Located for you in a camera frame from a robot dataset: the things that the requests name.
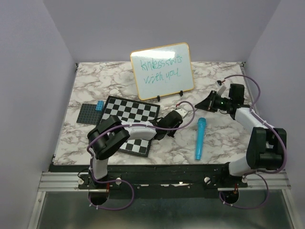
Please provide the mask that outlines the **blue lego brick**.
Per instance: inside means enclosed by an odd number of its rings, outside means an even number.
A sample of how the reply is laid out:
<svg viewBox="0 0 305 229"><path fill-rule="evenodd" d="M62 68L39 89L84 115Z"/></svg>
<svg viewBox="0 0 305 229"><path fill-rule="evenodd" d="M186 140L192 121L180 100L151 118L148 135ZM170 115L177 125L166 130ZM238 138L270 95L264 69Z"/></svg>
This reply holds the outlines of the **blue lego brick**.
<svg viewBox="0 0 305 229"><path fill-rule="evenodd" d="M101 112L104 107L104 101L99 100L96 104L95 111Z"/></svg>

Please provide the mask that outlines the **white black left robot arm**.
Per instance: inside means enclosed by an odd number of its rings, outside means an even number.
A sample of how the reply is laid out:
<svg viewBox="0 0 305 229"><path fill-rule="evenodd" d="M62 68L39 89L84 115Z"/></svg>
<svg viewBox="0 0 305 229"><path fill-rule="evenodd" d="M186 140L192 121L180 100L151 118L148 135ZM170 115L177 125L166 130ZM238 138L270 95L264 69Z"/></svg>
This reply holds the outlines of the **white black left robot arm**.
<svg viewBox="0 0 305 229"><path fill-rule="evenodd" d="M170 111L165 117L131 123L112 115L87 134L90 159L89 183L94 188L105 185L109 158L128 140L162 140L173 136L187 115L184 109Z"/></svg>

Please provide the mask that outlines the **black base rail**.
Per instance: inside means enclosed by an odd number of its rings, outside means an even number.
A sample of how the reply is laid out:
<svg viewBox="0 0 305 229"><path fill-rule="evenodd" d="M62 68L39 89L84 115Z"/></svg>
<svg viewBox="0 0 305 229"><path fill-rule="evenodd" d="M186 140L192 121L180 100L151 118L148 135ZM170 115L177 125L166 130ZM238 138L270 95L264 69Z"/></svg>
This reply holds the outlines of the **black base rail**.
<svg viewBox="0 0 305 229"><path fill-rule="evenodd" d="M101 183L80 175L78 188L111 198L217 198L218 191L244 188L241 177L229 175L228 164L211 165L109 165Z"/></svg>

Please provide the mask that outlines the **black white chessboard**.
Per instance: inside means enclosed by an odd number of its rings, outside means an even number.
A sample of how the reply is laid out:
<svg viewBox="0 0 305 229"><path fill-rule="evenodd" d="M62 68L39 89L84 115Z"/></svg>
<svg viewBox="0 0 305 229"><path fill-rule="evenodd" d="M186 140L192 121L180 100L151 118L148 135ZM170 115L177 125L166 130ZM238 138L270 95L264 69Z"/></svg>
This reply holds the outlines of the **black white chessboard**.
<svg viewBox="0 0 305 229"><path fill-rule="evenodd" d="M98 123L100 124L111 115L115 115L120 120L126 122L145 122L156 119L159 110L160 106L157 104L109 96L102 109L102 114ZM151 140L129 140L125 142L118 151L129 155L147 158L151 143Z"/></svg>

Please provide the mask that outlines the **black whiteboard stand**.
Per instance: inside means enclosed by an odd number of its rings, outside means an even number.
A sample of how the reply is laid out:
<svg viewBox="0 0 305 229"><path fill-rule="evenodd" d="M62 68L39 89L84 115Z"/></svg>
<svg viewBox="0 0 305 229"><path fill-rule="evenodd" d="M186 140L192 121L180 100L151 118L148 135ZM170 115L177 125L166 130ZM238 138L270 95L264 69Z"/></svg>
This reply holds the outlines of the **black whiteboard stand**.
<svg viewBox="0 0 305 229"><path fill-rule="evenodd" d="M180 97L182 97L182 96L183 96L183 91L180 90L179 92L172 93L172 94L165 94L165 95L162 95L162 96L158 95L158 96L156 97L156 99L157 99L158 102L160 102L160 101L161 101L161 98L167 97L167 96L172 96L172 95L179 95Z"/></svg>

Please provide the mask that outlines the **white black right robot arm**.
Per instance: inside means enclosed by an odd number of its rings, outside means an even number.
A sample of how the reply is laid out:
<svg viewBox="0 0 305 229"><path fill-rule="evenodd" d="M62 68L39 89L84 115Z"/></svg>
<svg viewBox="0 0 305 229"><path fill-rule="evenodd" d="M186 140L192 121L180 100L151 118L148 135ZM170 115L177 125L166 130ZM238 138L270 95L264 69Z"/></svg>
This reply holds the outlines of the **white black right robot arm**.
<svg viewBox="0 0 305 229"><path fill-rule="evenodd" d="M212 113L225 111L250 133L245 156L230 162L228 170L219 175L219 181L225 187L234 184L236 177L255 171L276 172L285 162L286 131L259 120L250 105L244 103L244 91L244 85L232 83L228 98L221 97L220 89L211 91L207 98L195 105L196 109Z"/></svg>

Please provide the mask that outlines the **dark grey lego baseplate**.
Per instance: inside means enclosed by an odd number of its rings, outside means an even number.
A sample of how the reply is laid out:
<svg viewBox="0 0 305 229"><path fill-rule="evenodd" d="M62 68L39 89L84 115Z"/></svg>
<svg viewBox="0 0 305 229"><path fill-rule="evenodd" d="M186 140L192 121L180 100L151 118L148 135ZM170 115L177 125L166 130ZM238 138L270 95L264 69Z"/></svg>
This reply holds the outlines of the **dark grey lego baseplate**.
<svg viewBox="0 0 305 229"><path fill-rule="evenodd" d="M82 104L76 123L97 125L102 116L102 111L95 111L96 104Z"/></svg>

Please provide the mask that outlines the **blue toy microphone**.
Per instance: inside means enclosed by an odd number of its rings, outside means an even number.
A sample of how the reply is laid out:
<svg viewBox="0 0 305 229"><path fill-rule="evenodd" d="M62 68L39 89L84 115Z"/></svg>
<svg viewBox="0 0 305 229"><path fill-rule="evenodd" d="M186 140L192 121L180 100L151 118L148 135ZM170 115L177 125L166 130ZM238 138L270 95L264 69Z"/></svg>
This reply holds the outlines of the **blue toy microphone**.
<svg viewBox="0 0 305 229"><path fill-rule="evenodd" d="M195 160L201 160L202 157L205 129L206 129L206 119L200 117L197 122Z"/></svg>

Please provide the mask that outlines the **yellow framed whiteboard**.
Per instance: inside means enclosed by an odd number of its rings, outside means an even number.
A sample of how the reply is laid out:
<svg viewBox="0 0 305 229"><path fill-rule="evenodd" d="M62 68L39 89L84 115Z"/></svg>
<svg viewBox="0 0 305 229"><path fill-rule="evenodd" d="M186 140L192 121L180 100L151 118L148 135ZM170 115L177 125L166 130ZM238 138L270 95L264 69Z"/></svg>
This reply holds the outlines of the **yellow framed whiteboard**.
<svg viewBox="0 0 305 229"><path fill-rule="evenodd" d="M194 89L190 50L185 42L133 51L130 59L142 101Z"/></svg>

